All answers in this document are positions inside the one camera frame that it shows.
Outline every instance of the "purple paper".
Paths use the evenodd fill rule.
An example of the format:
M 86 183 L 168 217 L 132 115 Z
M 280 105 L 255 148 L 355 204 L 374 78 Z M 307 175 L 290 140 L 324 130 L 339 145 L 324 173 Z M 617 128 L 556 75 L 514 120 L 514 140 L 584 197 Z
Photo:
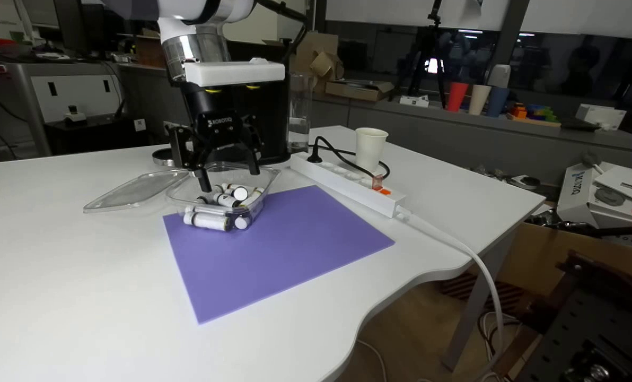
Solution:
M 392 244 L 317 187 L 266 196 L 247 232 L 205 232 L 165 217 L 196 323 L 249 305 Z

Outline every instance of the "floor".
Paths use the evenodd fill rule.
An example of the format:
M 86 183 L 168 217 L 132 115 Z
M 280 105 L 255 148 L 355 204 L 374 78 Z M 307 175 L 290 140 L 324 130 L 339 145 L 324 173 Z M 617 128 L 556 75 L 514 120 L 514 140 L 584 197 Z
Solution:
M 464 382 L 475 380 L 486 365 L 486 346 L 472 331 L 469 347 L 453 373 L 440 365 L 464 302 L 421 285 L 371 319 L 359 339 L 377 347 L 387 382 Z M 339 382 L 382 382 L 374 354 L 355 346 Z

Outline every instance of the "machine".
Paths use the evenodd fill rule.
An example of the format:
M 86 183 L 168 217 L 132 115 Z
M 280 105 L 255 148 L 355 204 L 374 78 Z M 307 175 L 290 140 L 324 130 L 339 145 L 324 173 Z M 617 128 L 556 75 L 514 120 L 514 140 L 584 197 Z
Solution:
M 259 163 L 289 160 L 285 120 L 280 120 L 289 108 L 284 63 L 230 61 L 221 29 L 247 17 L 255 0 L 103 1 L 125 18 L 157 18 L 169 81 L 179 87 L 191 116 L 189 126 L 169 130 L 172 156 L 196 173 L 201 190 L 212 189 L 205 163 L 225 155 L 241 156 L 249 173 L 259 173 Z M 257 118 L 269 104 L 277 118 Z

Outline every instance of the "white cable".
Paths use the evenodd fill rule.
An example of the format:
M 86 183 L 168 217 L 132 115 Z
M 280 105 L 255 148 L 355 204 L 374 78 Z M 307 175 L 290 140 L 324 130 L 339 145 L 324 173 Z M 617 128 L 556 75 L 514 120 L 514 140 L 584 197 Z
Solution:
M 496 319 L 496 341 L 494 341 L 494 356 L 491 356 L 491 359 L 496 359 L 496 354 L 503 349 L 503 326 L 505 326 L 503 303 L 500 303 L 499 289 L 496 289 L 496 285 L 491 279 L 491 274 L 486 267 L 486 264 L 482 260 L 482 256 L 472 249 L 469 249 L 467 244 L 462 244 L 459 239 L 455 239 L 453 236 L 449 236 L 447 232 L 434 227 L 433 222 L 416 217 L 413 213 L 408 213 L 404 208 L 399 208 L 396 210 L 396 219 L 403 221 L 403 222 L 406 222 L 408 227 L 418 230 L 420 233 L 423 233 L 423 236 L 429 236 L 433 239 L 439 239 L 439 241 L 443 241 L 449 249 L 455 249 L 455 250 L 464 252 L 478 267 L 478 271 L 484 274 L 486 285 L 489 289 L 494 319 Z
M 374 346 L 371 346 L 371 344 L 367 344 L 363 339 L 355 339 L 355 344 L 361 344 L 363 347 L 371 349 L 377 356 L 379 372 L 382 372 L 382 382 L 385 382 L 385 365 L 383 365 L 382 352 Z

